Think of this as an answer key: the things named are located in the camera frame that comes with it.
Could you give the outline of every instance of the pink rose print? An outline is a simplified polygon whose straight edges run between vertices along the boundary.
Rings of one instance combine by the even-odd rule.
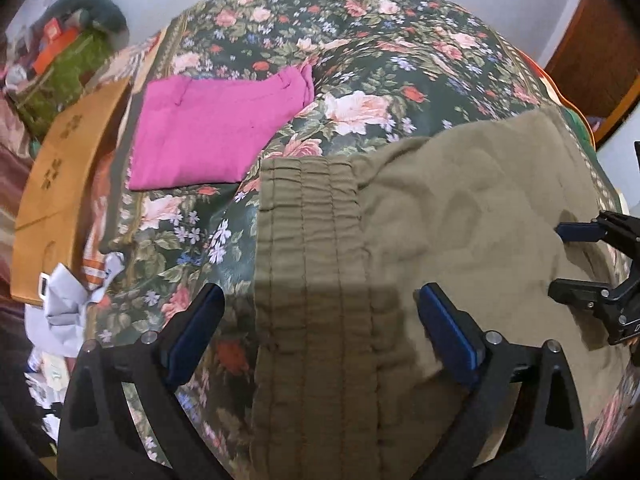
[[[356,0],[347,0],[344,7],[347,9],[347,13],[354,18],[359,18],[367,13],[367,9],[365,9],[365,7],[359,4]]]
[[[528,93],[519,83],[513,84],[513,95],[515,95],[521,101],[530,103],[532,105],[539,105],[540,101],[534,95]]]
[[[398,12],[398,10],[400,10],[400,7],[398,7],[398,4],[390,0],[380,0],[378,2],[378,5],[379,5],[378,10],[380,14],[395,14],[396,12]]]
[[[189,295],[189,289],[184,285],[178,285],[178,289],[173,293],[171,299],[165,303],[160,309],[164,314],[164,324],[162,328],[166,326],[175,314],[187,310],[187,307],[191,303]]]
[[[453,59],[456,61],[460,61],[462,59],[462,52],[456,46],[452,44],[445,43],[444,41],[437,41],[433,44],[433,47],[447,56],[449,59]]]
[[[465,34],[464,32],[459,32],[457,34],[452,34],[451,39],[455,40],[457,44],[459,44],[460,48],[473,48],[477,47],[476,38]]]
[[[270,17],[271,11],[269,9],[265,9],[264,7],[255,7],[251,19],[254,20],[254,22],[260,23],[264,20],[268,20]]]
[[[187,52],[186,54],[180,54],[180,56],[174,56],[171,68],[174,74],[179,74],[188,68],[196,68],[199,64],[200,56],[195,52]]]
[[[388,96],[366,95],[361,90],[339,99],[327,94],[324,98],[324,114],[334,122],[334,131],[339,135],[351,132],[365,135],[366,124],[384,125],[389,122],[391,114],[386,111],[389,104]]]
[[[216,25],[219,27],[231,27],[236,23],[236,14],[232,10],[223,9],[216,16]]]

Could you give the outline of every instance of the white flower print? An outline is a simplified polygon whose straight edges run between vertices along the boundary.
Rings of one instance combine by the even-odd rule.
[[[200,228],[197,227],[195,229],[191,229],[189,233],[189,240],[191,240],[191,245],[195,245],[198,240],[200,240]]]
[[[212,264],[221,264],[222,259],[225,257],[226,251],[225,248],[220,244],[220,242],[216,242],[216,244],[209,251],[209,261]]]
[[[394,129],[394,126],[396,126],[396,122],[393,119],[389,118],[388,120],[386,120],[386,123],[380,124],[380,126],[384,128],[384,130],[388,134],[390,134],[391,131]]]
[[[171,223],[175,226],[178,225],[180,222],[182,222],[182,213],[177,212],[174,215],[172,215],[172,217],[170,218]]]
[[[481,74],[482,73],[482,69],[478,66],[472,65],[472,64],[468,64],[466,66],[466,69],[469,70],[470,72],[473,72],[474,74]]]
[[[158,304],[158,300],[160,299],[160,294],[156,294],[154,290],[148,290],[145,294],[145,303],[148,306],[154,306]]]
[[[174,228],[174,233],[178,237],[178,241],[180,243],[184,243],[184,241],[187,238],[187,234],[188,234],[187,230],[183,226],[175,227]]]
[[[402,130],[406,133],[406,134],[410,134],[412,131],[415,130],[415,126],[414,124],[411,122],[411,119],[409,117],[404,117],[402,118]]]
[[[411,70],[416,70],[415,66],[409,63],[405,57],[393,56],[391,58],[391,61],[393,61],[394,63],[397,63],[401,69],[406,70],[407,72],[411,72]]]
[[[219,240],[221,245],[226,243],[226,239],[231,236],[231,231],[227,229],[229,227],[229,221],[223,220],[220,222],[215,234],[213,235],[214,240]]]
[[[204,388],[201,388],[200,391],[198,392],[198,400],[200,401],[200,404],[202,405],[202,407],[206,407],[207,405],[207,392],[204,390]]]
[[[102,332],[98,334],[98,337],[100,338],[100,341],[102,341],[103,343],[110,343],[112,335],[113,334],[109,330],[104,329]]]
[[[342,74],[340,76],[340,82],[341,83],[346,83],[349,79],[351,79],[355,75],[356,75],[355,72],[347,72],[346,74]]]

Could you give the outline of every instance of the yellow object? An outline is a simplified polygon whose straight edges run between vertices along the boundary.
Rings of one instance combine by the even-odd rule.
[[[14,300],[42,305],[40,273],[50,274],[58,263],[81,277],[95,163],[115,147],[128,89],[128,78],[106,85],[53,121],[33,163],[15,221]]]

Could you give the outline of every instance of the floral bedspread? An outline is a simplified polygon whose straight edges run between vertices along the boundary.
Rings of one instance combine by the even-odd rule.
[[[140,49],[136,55],[143,59]],[[316,99],[276,133],[260,158],[370,152],[403,137],[432,136],[550,102],[511,45],[445,0],[209,0],[175,18],[148,55],[153,61],[145,83],[175,73],[264,79],[309,60]],[[203,283],[218,283],[225,316],[177,397],[220,462],[236,479],[247,478],[258,349],[252,279],[259,161],[240,184],[128,191],[143,89],[132,96],[111,168],[101,244],[103,251],[123,251],[127,267],[92,309],[88,336],[105,345],[131,343],[146,330],[161,330]],[[568,124],[577,139],[584,137],[579,123],[568,117]],[[592,151],[584,158],[601,206],[619,208]],[[629,381],[633,387],[625,391],[635,391],[638,380]],[[135,391],[126,393],[149,456],[167,463]],[[621,398],[616,402],[624,404]]]

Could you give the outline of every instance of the pink cloth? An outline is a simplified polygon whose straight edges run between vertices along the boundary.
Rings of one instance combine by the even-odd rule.
[[[240,182],[273,135],[313,99],[308,64],[264,81],[172,76],[151,82],[129,189]]]

